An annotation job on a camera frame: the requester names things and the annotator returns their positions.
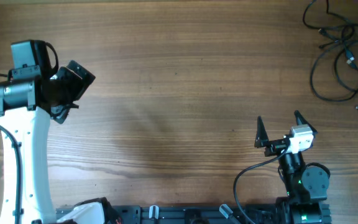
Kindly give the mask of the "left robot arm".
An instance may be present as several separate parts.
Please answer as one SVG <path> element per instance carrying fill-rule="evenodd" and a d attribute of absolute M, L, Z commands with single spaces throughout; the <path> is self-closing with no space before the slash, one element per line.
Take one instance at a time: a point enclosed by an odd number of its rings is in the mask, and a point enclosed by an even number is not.
<path fill-rule="evenodd" d="M 76 61 L 51 65 L 42 40 L 11 44 L 14 67 L 0 82 L 4 188 L 0 223 L 55 223 L 47 165 L 50 122 L 64 123 L 95 76 Z"/>

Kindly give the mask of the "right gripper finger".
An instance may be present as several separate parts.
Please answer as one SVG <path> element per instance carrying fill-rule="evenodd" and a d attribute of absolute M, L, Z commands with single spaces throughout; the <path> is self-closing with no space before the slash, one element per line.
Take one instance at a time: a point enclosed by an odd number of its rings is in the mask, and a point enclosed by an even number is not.
<path fill-rule="evenodd" d="M 255 136 L 254 147 L 256 147 L 256 148 L 267 147 L 268 144 L 269 144 L 269 137 L 265 130 L 265 126 L 264 126 L 262 117 L 259 116 L 257 118 L 257 132 L 256 132 L 256 136 Z"/>
<path fill-rule="evenodd" d="M 296 124 L 299 126 L 299 125 L 308 125 L 313 134 L 317 134 L 317 130 L 302 116 L 302 114 L 298 111 L 298 110 L 295 110 L 294 111 L 294 115 L 295 115 L 295 119 L 296 119 Z"/>

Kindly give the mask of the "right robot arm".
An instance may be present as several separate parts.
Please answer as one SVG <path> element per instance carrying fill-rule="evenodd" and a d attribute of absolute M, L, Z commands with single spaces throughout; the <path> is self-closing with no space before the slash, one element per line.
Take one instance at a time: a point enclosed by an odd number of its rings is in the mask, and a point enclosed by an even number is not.
<path fill-rule="evenodd" d="M 302 152 L 311 149 L 317 130 L 299 111 L 294 112 L 296 125 L 281 139 L 270 140 L 262 118 L 257 118 L 256 148 L 263 147 L 265 156 L 277 156 L 279 176 L 287 191 L 276 199 L 275 223 L 331 223 L 328 198 L 331 173 L 317 162 L 307 164 Z"/>

